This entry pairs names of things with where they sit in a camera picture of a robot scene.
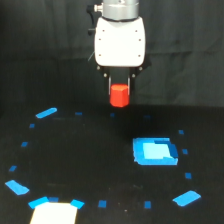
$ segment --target blue tape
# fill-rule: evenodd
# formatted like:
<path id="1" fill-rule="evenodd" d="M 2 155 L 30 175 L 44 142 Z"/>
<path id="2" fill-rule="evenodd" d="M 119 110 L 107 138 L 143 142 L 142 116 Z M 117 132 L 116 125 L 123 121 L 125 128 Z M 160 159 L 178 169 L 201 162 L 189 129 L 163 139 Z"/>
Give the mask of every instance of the blue tape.
<path id="1" fill-rule="evenodd" d="M 144 115 L 144 118 L 145 118 L 145 119 L 150 119 L 151 116 L 150 116 L 150 115 Z"/>
<path id="2" fill-rule="evenodd" d="M 155 141 L 170 141 L 169 138 L 137 138 L 133 139 L 134 161 L 139 165 L 177 165 L 177 158 L 145 159 L 143 144 Z"/>
<path id="3" fill-rule="evenodd" d="M 186 179 L 192 179 L 191 173 L 185 173 Z"/>
<path id="4" fill-rule="evenodd" d="M 9 172 L 14 172 L 16 168 L 17 166 L 11 166 L 11 168 L 9 169 Z"/>
<path id="5" fill-rule="evenodd" d="M 183 152 L 184 155 L 187 155 L 188 154 L 187 149 L 182 149 L 182 152 Z"/>
<path id="6" fill-rule="evenodd" d="M 184 131 L 183 130 L 179 130 L 179 134 L 180 135 L 184 135 Z"/>
<path id="7" fill-rule="evenodd" d="M 98 207 L 99 208 L 106 208 L 107 207 L 107 201 L 100 200 L 99 204 L 98 204 Z"/>
<path id="8" fill-rule="evenodd" d="M 81 202 L 81 201 L 77 201 L 77 200 L 73 200 L 71 202 L 71 205 L 73 205 L 74 207 L 80 209 L 82 208 L 82 206 L 84 205 L 85 203 L 84 202 Z"/>
<path id="9" fill-rule="evenodd" d="M 188 191 L 187 193 L 174 198 L 173 201 L 176 202 L 179 206 L 183 207 L 199 198 L 201 198 L 201 195 L 197 194 L 194 191 Z"/>
<path id="10" fill-rule="evenodd" d="M 76 112 L 75 115 L 82 116 L 82 112 Z"/>
<path id="11" fill-rule="evenodd" d="M 150 201 L 145 201 L 145 208 L 150 209 L 151 208 L 151 202 Z"/>
<path id="12" fill-rule="evenodd" d="M 35 127 L 35 124 L 30 124 L 30 128 L 34 128 Z"/>
<path id="13" fill-rule="evenodd" d="M 47 117 L 57 111 L 57 108 L 50 108 L 36 115 L 37 118 L 41 119 Z"/>
<path id="14" fill-rule="evenodd" d="M 28 142 L 23 142 L 21 147 L 26 147 L 28 145 Z"/>
<path id="15" fill-rule="evenodd" d="M 17 195 L 22 195 L 22 194 L 26 194 L 29 189 L 18 184 L 16 181 L 11 180 L 5 183 L 6 186 L 8 186 L 14 193 L 16 193 Z"/>
<path id="16" fill-rule="evenodd" d="M 39 198 L 35 201 L 31 201 L 28 203 L 28 205 L 30 206 L 30 208 L 34 209 L 36 208 L 38 205 L 44 204 L 46 202 L 49 202 L 47 197 L 43 197 L 43 198 Z"/>
<path id="17" fill-rule="evenodd" d="M 49 202 L 58 202 L 58 198 L 55 198 L 55 197 L 51 197 L 51 198 L 48 198 Z"/>

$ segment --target light blue square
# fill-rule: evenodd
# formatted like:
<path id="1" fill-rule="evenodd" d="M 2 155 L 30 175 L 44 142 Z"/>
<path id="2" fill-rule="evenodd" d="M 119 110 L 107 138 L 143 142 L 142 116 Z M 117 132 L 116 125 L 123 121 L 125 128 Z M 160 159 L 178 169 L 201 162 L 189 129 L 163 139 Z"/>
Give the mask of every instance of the light blue square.
<path id="1" fill-rule="evenodd" d="M 144 143 L 143 150 L 145 159 L 172 158 L 166 144 Z"/>
<path id="2" fill-rule="evenodd" d="M 178 163 L 178 158 L 173 158 L 172 156 L 167 155 L 166 153 L 163 154 L 163 157 L 160 159 L 147 159 L 150 157 L 150 153 L 147 149 L 149 149 L 149 146 L 152 145 L 147 145 L 148 143 L 150 144 L 155 144 L 155 145 L 163 145 L 163 142 L 170 142 L 169 138 L 137 138 L 137 139 L 133 139 L 133 151 L 134 151 L 134 161 L 136 161 L 139 165 L 153 165 L 153 166 L 162 166 L 162 165 L 177 165 Z"/>
<path id="3" fill-rule="evenodd" d="M 82 208 L 82 206 L 84 205 L 85 203 L 84 202 L 81 202 L 81 201 L 77 201 L 77 200 L 73 200 L 71 202 L 71 205 L 73 205 L 74 207 L 80 209 Z"/>

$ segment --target red cube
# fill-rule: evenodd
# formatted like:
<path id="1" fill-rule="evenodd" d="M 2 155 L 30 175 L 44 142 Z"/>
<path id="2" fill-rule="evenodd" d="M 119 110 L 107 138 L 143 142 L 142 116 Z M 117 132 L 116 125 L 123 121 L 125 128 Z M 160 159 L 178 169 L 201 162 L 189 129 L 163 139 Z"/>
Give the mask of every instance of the red cube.
<path id="1" fill-rule="evenodd" d="M 129 104 L 128 85 L 114 84 L 111 86 L 110 103 L 114 107 L 125 107 Z"/>

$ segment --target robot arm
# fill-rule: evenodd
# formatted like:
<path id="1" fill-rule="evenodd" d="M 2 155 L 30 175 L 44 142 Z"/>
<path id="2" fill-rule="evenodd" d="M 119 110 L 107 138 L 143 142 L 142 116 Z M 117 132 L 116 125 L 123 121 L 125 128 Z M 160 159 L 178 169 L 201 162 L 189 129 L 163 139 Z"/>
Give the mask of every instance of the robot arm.
<path id="1" fill-rule="evenodd" d="M 94 28 L 93 12 L 101 12 L 97 26 Z M 134 90 L 134 80 L 150 65 L 145 55 L 146 36 L 143 19 L 139 17 L 139 0 L 103 0 L 102 5 L 87 6 L 93 27 L 88 34 L 95 33 L 94 49 L 97 70 L 105 79 L 110 99 L 119 96 L 111 86 L 110 67 L 128 67 L 130 70 L 128 85 L 125 88 L 125 104 L 129 104 L 129 96 Z M 117 103 L 113 106 L 123 107 Z"/>

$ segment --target blue square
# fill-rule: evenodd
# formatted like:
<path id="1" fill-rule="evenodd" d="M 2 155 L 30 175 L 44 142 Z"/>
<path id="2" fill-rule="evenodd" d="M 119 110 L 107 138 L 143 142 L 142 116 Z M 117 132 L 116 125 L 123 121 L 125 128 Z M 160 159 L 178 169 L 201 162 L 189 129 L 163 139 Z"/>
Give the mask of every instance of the blue square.
<path id="1" fill-rule="evenodd" d="M 17 166 L 11 166 L 11 168 L 9 169 L 10 172 L 15 171 L 15 169 L 17 168 Z"/>
<path id="2" fill-rule="evenodd" d="M 35 124 L 30 124 L 30 128 L 34 128 L 35 127 Z"/>
<path id="3" fill-rule="evenodd" d="M 188 154 L 187 149 L 182 149 L 182 152 L 183 152 L 184 155 L 187 155 Z"/>
<path id="4" fill-rule="evenodd" d="M 74 207 L 80 209 L 82 208 L 82 206 L 84 205 L 85 203 L 81 202 L 81 201 L 77 201 L 77 200 L 73 200 L 71 202 L 71 205 L 73 205 Z"/>
<path id="5" fill-rule="evenodd" d="M 151 208 L 151 202 L 150 201 L 145 201 L 145 208 L 150 209 Z"/>
<path id="6" fill-rule="evenodd" d="M 99 208 L 106 208 L 107 207 L 107 202 L 106 201 L 99 201 L 99 204 L 98 204 L 98 207 Z"/>
<path id="7" fill-rule="evenodd" d="M 75 115 L 76 116 L 82 116 L 82 112 L 76 112 Z"/>
<path id="8" fill-rule="evenodd" d="M 23 142 L 22 145 L 21 145 L 21 147 L 26 147 L 27 144 L 28 144 L 28 142 Z"/>
<path id="9" fill-rule="evenodd" d="M 177 165 L 178 158 L 170 155 L 169 138 L 133 139 L 134 161 L 140 165 Z"/>
<path id="10" fill-rule="evenodd" d="M 179 134 L 180 135 L 184 135 L 184 131 L 183 130 L 179 130 Z"/>
<path id="11" fill-rule="evenodd" d="M 186 177 L 186 179 L 191 179 L 192 178 L 191 173 L 185 173 L 185 177 Z"/>

